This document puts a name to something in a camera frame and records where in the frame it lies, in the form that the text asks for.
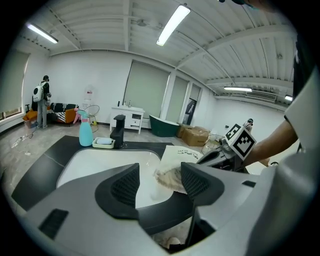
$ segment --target soap bar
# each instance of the soap bar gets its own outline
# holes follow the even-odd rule
[[[98,138],[96,143],[97,144],[102,144],[102,145],[111,145],[112,144],[112,139],[111,138]]]

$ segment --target white backpack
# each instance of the white backpack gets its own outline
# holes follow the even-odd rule
[[[43,100],[44,88],[41,85],[41,83],[39,83],[39,85],[36,88],[34,88],[32,98],[33,98],[33,102],[39,102],[39,101]]]

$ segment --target window sill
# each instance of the window sill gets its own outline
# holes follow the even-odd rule
[[[25,113],[19,113],[19,114],[14,114],[12,116],[9,116],[6,119],[0,121],[0,126],[3,126],[5,124],[12,122],[14,120],[17,120],[17,119],[21,119],[24,116],[25,116]]]

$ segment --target black faucet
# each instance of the black faucet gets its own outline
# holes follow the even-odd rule
[[[118,114],[114,118],[114,120],[116,120],[116,125],[115,125],[115,129],[110,134],[110,138],[115,140],[114,148],[120,149],[124,146],[124,131],[125,131],[126,116],[123,114]]]

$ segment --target white ceiling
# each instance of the white ceiling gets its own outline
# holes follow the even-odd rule
[[[163,27],[184,3],[191,13],[164,46],[156,45]],[[270,93],[267,105],[286,106],[284,97],[292,94],[296,33],[279,13],[231,0],[56,0],[29,21],[59,40],[53,44],[22,30],[24,39],[51,56],[81,50],[127,51],[176,67],[221,97],[265,103],[260,96],[223,90],[228,85],[251,87]]]

